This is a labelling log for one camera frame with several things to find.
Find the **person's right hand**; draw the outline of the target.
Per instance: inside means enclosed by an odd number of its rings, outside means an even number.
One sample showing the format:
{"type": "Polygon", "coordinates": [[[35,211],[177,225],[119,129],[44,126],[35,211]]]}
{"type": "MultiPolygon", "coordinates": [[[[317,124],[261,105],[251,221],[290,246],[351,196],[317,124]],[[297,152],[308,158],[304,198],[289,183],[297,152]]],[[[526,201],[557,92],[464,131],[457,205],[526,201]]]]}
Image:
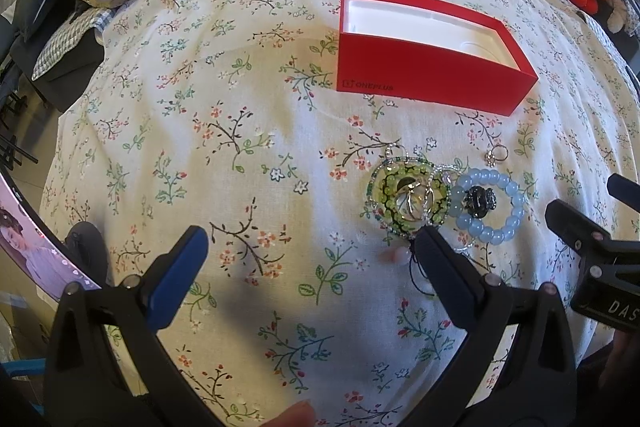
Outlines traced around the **person's right hand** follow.
{"type": "Polygon", "coordinates": [[[639,333],[616,331],[612,342],[612,350],[608,355],[605,367],[599,378],[599,385],[604,387],[625,375],[634,360],[639,356],[639,333]]]}

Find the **person's left hand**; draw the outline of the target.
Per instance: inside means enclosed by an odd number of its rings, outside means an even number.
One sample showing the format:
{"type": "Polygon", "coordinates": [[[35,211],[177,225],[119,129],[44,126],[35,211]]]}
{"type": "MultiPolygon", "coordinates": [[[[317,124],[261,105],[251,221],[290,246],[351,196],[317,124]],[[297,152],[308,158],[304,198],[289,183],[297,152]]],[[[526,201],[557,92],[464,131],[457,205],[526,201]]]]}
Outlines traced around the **person's left hand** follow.
{"type": "Polygon", "coordinates": [[[262,427],[314,427],[316,411],[308,400],[299,401],[277,417],[265,421],[262,427]]]}

